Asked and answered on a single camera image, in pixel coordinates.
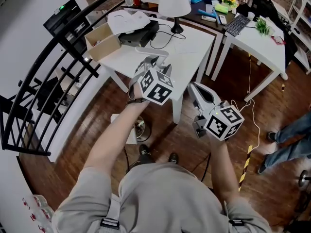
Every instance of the green sponge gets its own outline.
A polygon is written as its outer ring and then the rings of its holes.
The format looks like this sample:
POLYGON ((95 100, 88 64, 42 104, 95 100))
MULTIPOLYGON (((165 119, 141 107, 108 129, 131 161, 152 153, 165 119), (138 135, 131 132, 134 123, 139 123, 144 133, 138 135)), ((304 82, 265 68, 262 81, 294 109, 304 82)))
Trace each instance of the green sponge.
POLYGON ((223 6, 219 3, 215 5, 215 10, 224 14, 228 14, 228 7, 223 6))

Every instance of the table lamp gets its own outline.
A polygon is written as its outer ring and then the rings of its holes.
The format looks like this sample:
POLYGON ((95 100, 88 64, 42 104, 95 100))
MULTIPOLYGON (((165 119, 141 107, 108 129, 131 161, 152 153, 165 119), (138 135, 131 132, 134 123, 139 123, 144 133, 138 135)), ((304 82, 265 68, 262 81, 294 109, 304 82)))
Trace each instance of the table lamp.
POLYGON ((172 33, 182 33, 184 30, 179 25, 179 17, 189 14, 191 7, 189 0, 160 0, 158 12, 165 17, 174 17, 172 33))

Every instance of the white lampshade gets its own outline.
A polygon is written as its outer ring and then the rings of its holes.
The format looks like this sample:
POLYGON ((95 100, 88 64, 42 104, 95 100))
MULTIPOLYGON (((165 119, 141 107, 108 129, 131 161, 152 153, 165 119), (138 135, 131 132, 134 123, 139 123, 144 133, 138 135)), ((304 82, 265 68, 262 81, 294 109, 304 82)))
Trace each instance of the white lampshade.
POLYGON ((189 14, 188 0, 160 0, 158 12, 165 17, 182 17, 189 14))

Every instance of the remote control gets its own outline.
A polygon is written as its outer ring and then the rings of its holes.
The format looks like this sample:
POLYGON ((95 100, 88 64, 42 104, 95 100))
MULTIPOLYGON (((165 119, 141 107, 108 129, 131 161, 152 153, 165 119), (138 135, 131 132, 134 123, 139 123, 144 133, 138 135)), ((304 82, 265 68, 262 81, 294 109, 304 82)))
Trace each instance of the remote control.
POLYGON ((226 24, 227 24, 227 20, 225 19, 225 16, 219 15, 219 19, 220 19, 220 21, 221 21, 221 23, 222 23, 223 25, 226 25, 226 24))
POLYGON ((202 16, 201 19, 205 21, 216 21, 216 18, 206 17, 206 16, 202 16))

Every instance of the black box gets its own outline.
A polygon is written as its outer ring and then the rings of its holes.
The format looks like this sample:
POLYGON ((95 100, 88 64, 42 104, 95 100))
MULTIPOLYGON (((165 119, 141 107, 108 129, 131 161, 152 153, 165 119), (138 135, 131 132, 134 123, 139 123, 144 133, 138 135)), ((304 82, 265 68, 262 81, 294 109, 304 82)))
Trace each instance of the black box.
POLYGON ((143 29, 135 30, 133 33, 122 33, 119 36, 121 44, 132 47, 144 47, 154 37, 159 30, 159 23, 152 21, 148 23, 143 29))

